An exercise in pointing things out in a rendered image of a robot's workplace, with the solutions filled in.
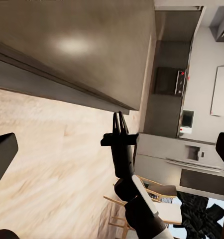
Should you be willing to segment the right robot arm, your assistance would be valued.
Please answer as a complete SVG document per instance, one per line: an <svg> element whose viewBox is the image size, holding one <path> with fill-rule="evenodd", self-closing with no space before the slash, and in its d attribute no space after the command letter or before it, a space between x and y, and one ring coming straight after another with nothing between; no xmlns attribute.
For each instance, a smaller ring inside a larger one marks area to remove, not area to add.
<svg viewBox="0 0 224 239"><path fill-rule="evenodd" d="M174 239L147 194L143 182L134 174L131 145L139 142L139 134L129 134L124 114L113 114L112 133L106 133L101 146L111 146L115 175L114 191L126 201L125 218L136 229L139 239Z"/></svg>

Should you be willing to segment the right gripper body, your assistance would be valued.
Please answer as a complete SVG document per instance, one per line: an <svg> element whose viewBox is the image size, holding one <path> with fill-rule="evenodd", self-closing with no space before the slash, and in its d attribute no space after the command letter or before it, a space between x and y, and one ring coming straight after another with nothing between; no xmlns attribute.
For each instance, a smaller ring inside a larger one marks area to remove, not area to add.
<svg viewBox="0 0 224 239"><path fill-rule="evenodd" d="M139 142L139 134L132 134L123 137L123 140L114 136L105 136L101 140L101 146L111 146L114 165L127 166L133 162L131 145Z"/></svg>

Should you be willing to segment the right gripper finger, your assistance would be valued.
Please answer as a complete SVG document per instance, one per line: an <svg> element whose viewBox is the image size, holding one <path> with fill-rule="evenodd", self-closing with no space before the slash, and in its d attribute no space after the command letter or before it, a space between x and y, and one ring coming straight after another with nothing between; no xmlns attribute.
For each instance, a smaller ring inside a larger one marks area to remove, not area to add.
<svg viewBox="0 0 224 239"><path fill-rule="evenodd" d="M120 126L120 136L121 137L126 137L127 135L132 135L129 134L126 122L124 120L124 114L122 112L118 112L118 118L119 118L119 126Z"/></svg>
<svg viewBox="0 0 224 239"><path fill-rule="evenodd" d="M120 136L120 126L119 126L119 118L118 114L114 113L113 114L113 127L112 127L112 136L116 137L116 139L123 140L123 137Z"/></svg>

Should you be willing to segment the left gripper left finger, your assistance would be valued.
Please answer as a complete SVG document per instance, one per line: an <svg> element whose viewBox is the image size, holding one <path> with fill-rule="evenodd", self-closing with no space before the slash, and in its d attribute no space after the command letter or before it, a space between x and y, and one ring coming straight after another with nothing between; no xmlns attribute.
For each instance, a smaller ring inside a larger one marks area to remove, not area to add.
<svg viewBox="0 0 224 239"><path fill-rule="evenodd" d="M0 180L18 153L15 133L0 135Z"/></svg>

